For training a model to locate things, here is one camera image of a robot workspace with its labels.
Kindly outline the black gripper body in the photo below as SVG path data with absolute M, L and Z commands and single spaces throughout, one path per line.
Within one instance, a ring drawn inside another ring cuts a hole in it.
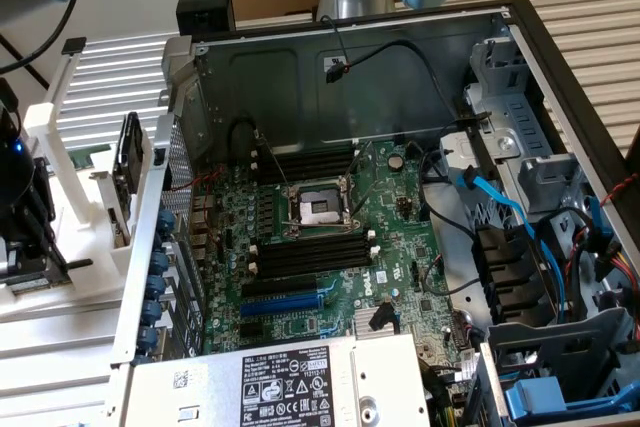
M 8 111 L 1 112 L 1 237 L 7 242 L 33 244 L 23 199 L 32 184 L 34 162 Z

